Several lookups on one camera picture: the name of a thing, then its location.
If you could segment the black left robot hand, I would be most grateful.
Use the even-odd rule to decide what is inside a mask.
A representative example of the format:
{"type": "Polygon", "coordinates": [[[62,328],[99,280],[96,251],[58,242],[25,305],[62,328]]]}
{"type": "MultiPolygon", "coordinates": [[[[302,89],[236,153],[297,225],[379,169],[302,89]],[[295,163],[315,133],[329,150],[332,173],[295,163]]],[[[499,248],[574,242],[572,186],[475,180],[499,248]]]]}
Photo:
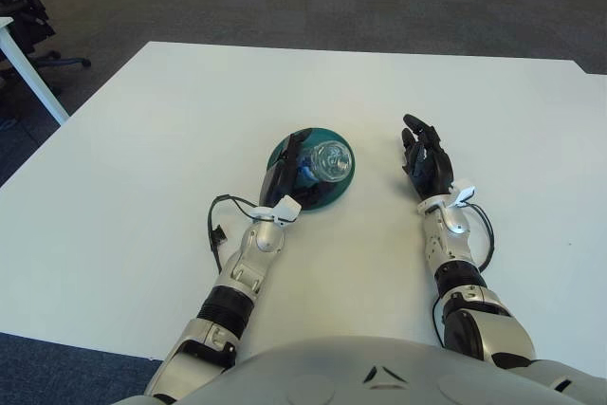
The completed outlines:
{"type": "Polygon", "coordinates": [[[270,154],[259,202],[274,206],[283,196],[295,199],[303,210],[317,209],[321,204],[321,184],[304,164],[304,143],[312,128],[296,131],[284,138],[270,154]]]}

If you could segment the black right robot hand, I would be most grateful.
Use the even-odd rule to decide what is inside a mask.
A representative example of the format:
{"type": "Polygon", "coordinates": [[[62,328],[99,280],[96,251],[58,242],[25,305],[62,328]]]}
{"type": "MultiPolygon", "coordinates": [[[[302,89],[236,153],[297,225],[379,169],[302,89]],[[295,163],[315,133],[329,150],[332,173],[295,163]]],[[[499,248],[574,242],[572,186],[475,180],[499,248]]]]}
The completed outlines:
{"type": "Polygon", "coordinates": [[[411,180],[421,200],[448,194],[453,182],[449,155],[440,144],[435,128],[406,114],[401,132],[405,164],[403,171],[411,180]]]}

